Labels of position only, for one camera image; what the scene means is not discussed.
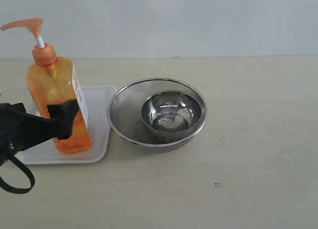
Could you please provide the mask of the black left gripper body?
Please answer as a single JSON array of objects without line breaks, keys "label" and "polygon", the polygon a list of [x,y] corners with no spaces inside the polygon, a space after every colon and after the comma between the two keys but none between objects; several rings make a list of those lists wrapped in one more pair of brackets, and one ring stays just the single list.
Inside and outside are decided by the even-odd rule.
[{"label": "black left gripper body", "polygon": [[8,161],[9,156],[15,156],[18,152],[26,150],[24,135],[23,103],[0,104],[0,165]]}]

